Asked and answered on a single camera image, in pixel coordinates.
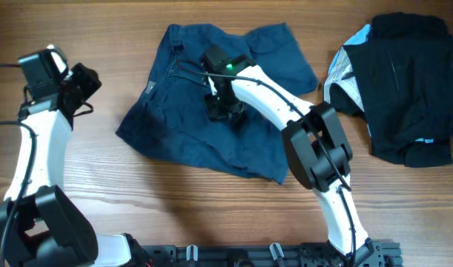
clothing pile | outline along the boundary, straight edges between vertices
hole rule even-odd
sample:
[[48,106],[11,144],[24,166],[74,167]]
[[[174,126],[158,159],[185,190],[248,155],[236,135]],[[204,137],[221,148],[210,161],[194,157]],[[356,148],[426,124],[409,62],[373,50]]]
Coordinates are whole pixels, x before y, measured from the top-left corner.
[[324,100],[368,123],[371,153],[409,167],[452,163],[453,38],[433,16],[373,18],[335,56]]
[[149,158],[282,184],[288,164],[279,130],[247,105],[240,124],[211,122],[203,99],[210,86],[203,84],[202,76],[176,65],[189,61],[202,71],[200,58],[214,45],[232,59],[242,54],[254,59],[296,96],[318,85],[286,24],[261,27],[244,36],[227,34],[211,24],[172,24],[160,43],[146,88],[116,134]]

navy blue cloth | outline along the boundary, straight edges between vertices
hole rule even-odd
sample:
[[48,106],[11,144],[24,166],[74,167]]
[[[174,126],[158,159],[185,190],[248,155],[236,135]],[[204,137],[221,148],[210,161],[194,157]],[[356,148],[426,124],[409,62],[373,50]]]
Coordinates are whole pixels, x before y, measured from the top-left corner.
[[294,95],[318,84],[286,24],[261,27],[244,36],[211,24],[168,27],[144,89],[116,134],[141,154],[183,165],[211,168],[241,177],[264,177],[283,183],[288,165],[280,132],[245,107],[244,120],[211,122],[203,96],[211,92],[202,77],[179,70],[177,60],[198,66],[208,47],[219,45],[231,58],[245,54]]

black cloth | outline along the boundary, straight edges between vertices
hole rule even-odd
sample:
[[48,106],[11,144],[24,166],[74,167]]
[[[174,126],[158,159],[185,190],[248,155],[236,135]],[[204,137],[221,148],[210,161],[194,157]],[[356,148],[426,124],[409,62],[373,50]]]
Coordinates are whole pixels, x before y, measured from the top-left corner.
[[372,154],[409,167],[452,163],[453,38],[445,22],[405,13],[376,16],[368,41],[344,48],[363,101]]
[[211,92],[202,76],[180,70],[177,61],[200,58],[211,46],[231,58],[254,59],[277,84],[298,96],[312,92],[317,77],[286,24],[258,28],[244,36],[227,34],[212,24],[168,27],[148,83],[116,134],[141,154],[241,177],[264,177],[279,184],[288,173],[279,130],[246,105],[241,123],[211,122],[203,97]]

wooden tabletop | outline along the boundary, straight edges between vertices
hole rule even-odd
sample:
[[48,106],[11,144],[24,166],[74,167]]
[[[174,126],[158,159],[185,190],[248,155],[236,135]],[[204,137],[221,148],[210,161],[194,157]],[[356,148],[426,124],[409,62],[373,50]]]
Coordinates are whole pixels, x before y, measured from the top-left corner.
[[[146,159],[114,132],[145,87],[157,46],[172,23],[211,23],[244,34],[287,22],[316,75],[340,45],[380,13],[445,19],[453,1],[0,1],[0,62],[57,44],[71,66],[98,71],[95,112],[76,119],[66,152],[65,192],[99,233],[130,233],[141,244],[258,245],[325,242],[314,195],[292,175],[279,186]],[[14,119],[24,77],[0,70],[0,120]],[[304,96],[318,103],[322,91]],[[453,165],[406,168],[369,155],[361,119],[340,116],[354,151],[354,201],[370,237],[393,239],[406,266],[453,266]],[[19,152],[17,128],[0,128],[0,201]]]

robotic arm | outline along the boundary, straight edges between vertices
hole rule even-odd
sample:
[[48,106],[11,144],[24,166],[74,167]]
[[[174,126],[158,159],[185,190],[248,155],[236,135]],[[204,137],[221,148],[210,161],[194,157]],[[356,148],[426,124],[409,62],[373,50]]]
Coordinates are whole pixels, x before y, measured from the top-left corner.
[[[315,193],[321,205],[328,227],[329,245],[325,245],[328,256],[308,257],[312,255],[307,254],[308,251],[318,250],[313,244],[313,249],[308,244],[281,247],[278,243],[242,249],[198,248],[195,245],[187,248],[141,247],[129,234],[96,234],[62,189],[65,148],[73,130],[75,112],[82,105],[90,107],[85,101],[101,82],[94,70],[81,64],[69,70],[65,56],[55,47],[21,57],[19,64],[28,81],[26,90],[32,98],[22,104],[19,121],[35,131],[38,142],[30,184],[18,200],[32,141],[28,130],[22,128],[16,174],[0,205],[0,248],[1,233],[8,225],[10,234],[2,256],[12,266],[175,267],[195,266],[197,262],[201,267],[247,266],[241,265],[244,261],[237,260],[230,264],[232,251],[241,254],[240,258],[257,257],[260,259],[257,264],[264,263],[265,257],[270,258],[271,263],[279,267],[286,266],[285,263],[287,266],[307,263],[321,266],[325,261],[335,267],[349,263],[381,267],[385,257],[387,260],[400,259],[399,246],[388,246],[393,253],[386,256],[378,249],[381,243],[368,238],[357,216],[351,192],[343,190],[350,185],[352,152],[333,108],[326,103],[313,106],[298,99],[269,79],[250,59],[245,56],[229,59],[218,47],[205,52],[202,59],[205,73],[198,73],[208,77],[211,85],[211,93],[205,96],[210,119],[239,118],[247,103],[281,131],[292,173],[304,187]],[[308,138],[311,133],[318,136],[312,143]],[[16,220],[9,225],[7,221],[17,201]],[[44,220],[48,231],[28,236],[25,232],[33,228],[36,220]],[[290,251],[296,250],[299,253],[294,252],[292,256]],[[253,261],[249,262],[250,266],[254,266]],[[398,266],[390,261],[386,263]]]

